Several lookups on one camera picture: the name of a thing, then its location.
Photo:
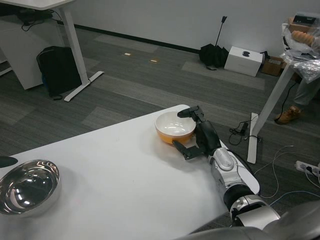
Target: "white wall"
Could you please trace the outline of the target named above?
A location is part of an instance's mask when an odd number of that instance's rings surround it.
[[[273,56],[283,51],[281,23],[295,12],[320,12],[320,0],[77,0],[74,23],[199,49],[219,45]]]

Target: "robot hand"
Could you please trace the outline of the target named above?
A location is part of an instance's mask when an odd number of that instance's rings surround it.
[[[210,121],[205,119],[199,106],[180,111],[180,118],[192,118],[196,122],[197,146],[186,148],[173,141],[176,149],[186,160],[205,155],[211,166],[211,173],[219,189],[219,194],[230,212],[232,226],[246,226],[263,229],[280,216],[258,195],[255,195],[238,172],[238,162],[221,146],[218,134]]]

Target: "gray carpet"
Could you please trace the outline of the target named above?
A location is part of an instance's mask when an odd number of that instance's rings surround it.
[[[0,77],[0,155],[13,155],[43,145],[61,141],[128,119],[143,116],[179,104],[200,105],[224,143],[246,158],[248,141],[239,145],[228,143],[229,128],[259,113],[270,95],[277,77],[259,73],[250,77],[219,69],[207,70],[196,54],[154,46],[132,40],[106,36],[77,29],[79,43],[88,75],[96,71],[105,74],[71,102],[53,101],[44,86],[23,90],[13,72]],[[292,89],[289,101],[294,96]],[[281,111],[285,91],[269,120],[260,132],[257,164],[253,170],[273,160],[276,151],[287,145],[288,152],[320,154],[319,101],[314,100],[300,120],[290,125],[277,125],[274,116]],[[275,162],[279,191],[268,203],[290,191],[319,189],[296,171],[295,162],[318,165],[310,157],[284,154]],[[258,178],[262,194],[271,196],[276,190],[272,166],[260,171]],[[294,193],[278,201],[274,208],[283,214],[300,203],[317,200],[306,193]],[[227,214],[203,226],[199,231],[228,227]]]

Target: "white box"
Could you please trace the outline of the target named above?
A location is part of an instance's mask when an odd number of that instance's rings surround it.
[[[255,77],[262,63],[262,54],[233,46],[224,69]]]

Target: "table leg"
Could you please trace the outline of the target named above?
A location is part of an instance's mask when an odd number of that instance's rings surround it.
[[[94,74],[92,77],[88,79],[84,59],[82,57],[81,49],[79,46],[79,42],[78,42],[78,38],[77,38],[75,26],[74,26],[74,21],[70,13],[69,6],[68,5],[63,6],[59,10],[61,12],[61,18],[64,24],[66,35],[67,35],[70,47],[72,49],[74,61],[82,82],[81,86],[76,88],[73,92],[71,92],[68,96],[64,98],[65,101],[69,102],[75,95],[80,93],[83,89],[85,89],[90,83],[92,83],[95,79],[101,76],[104,72],[98,71],[96,74]]]
[[[249,163],[255,164],[257,160],[257,141],[256,138],[267,121],[271,111],[274,109],[276,103],[278,102],[281,94],[288,85],[292,75],[294,74],[293,67],[290,64],[287,64],[283,70],[278,82],[276,83],[272,93],[270,94],[268,100],[266,101],[261,113],[257,116],[256,113],[251,114],[251,126],[250,126],[250,138],[249,138],[249,148],[248,148],[248,157],[247,161]]]
[[[7,60],[0,60],[0,64],[5,63]],[[12,67],[8,67],[7,69],[0,71],[0,77],[8,72],[12,71]]]

